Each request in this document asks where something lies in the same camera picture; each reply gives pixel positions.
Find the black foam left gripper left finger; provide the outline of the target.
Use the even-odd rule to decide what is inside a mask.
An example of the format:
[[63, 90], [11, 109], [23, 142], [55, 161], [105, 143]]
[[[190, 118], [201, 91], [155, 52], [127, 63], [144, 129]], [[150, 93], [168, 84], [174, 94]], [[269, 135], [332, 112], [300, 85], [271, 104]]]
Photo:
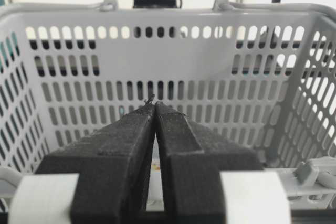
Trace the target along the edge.
[[146, 208], [155, 107], [46, 155], [21, 180], [9, 223], [121, 223]]

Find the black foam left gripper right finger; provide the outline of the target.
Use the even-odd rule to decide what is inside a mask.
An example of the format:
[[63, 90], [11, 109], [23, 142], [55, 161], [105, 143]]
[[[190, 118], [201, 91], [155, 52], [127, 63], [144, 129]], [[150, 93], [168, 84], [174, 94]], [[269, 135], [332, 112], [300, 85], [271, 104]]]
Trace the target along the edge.
[[263, 172], [257, 153], [155, 104], [164, 209], [174, 223], [227, 223], [221, 172]]

